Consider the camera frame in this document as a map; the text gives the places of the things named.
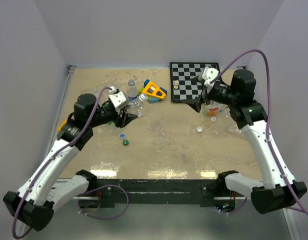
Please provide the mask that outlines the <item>Pocari Sweat white cap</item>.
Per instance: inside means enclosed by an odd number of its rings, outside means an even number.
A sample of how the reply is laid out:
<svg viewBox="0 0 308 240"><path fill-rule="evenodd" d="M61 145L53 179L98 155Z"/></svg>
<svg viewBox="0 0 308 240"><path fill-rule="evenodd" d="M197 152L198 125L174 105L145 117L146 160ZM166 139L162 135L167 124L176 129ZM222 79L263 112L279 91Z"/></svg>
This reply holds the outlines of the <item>Pocari Sweat white cap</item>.
<svg viewBox="0 0 308 240"><path fill-rule="evenodd" d="M120 135L119 135L119 138L120 139L124 139L126 136L125 136L125 134L124 133L121 133Z"/></svg>

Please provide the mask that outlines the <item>green bottle cap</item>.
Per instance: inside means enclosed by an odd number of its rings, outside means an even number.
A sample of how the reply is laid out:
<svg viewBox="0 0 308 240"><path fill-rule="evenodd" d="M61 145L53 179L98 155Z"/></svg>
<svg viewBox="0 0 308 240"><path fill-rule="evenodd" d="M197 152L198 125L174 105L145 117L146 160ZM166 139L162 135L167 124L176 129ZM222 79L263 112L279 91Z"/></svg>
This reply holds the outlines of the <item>green bottle cap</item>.
<svg viewBox="0 0 308 240"><path fill-rule="evenodd" d="M129 141L128 140L123 140L122 143L123 143L124 146L127 146L129 144Z"/></svg>

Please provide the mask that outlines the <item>Pepsi label clear bottle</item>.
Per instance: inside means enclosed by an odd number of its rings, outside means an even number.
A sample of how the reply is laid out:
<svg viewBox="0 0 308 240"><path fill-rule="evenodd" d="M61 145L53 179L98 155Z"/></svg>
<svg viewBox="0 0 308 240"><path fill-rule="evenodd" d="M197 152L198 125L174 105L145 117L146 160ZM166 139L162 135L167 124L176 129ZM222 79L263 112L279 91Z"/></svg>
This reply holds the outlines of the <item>Pepsi label clear bottle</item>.
<svg viewBox="0 0 308 240"><path fill-rule="evenodd" d="M138 97L138 90L133 79L128 81L127 96L130 102Z"/></svg>

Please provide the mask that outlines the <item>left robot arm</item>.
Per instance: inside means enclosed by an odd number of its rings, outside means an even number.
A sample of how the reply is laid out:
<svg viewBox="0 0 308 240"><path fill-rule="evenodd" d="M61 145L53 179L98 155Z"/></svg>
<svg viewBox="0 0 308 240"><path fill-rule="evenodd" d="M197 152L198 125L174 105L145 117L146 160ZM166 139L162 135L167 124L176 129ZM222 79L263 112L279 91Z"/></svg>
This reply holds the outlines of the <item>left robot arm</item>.
<svg viewBox="0 0 308 240"><path fill-rule="evenodd" d="M129 100L122 91L112 89L103 105L99 105L99 100L99 96L91 93L80 95L42 164L16 192L5 194L3 201L14 218L14 226L21 221L31 229L41 231L54 213L72 198L96 193L97 178L86 170L77 172L64 187L54 188L54 184L91 139L93 128L109 122L123 128L137 118L127 112Z"/></svg>

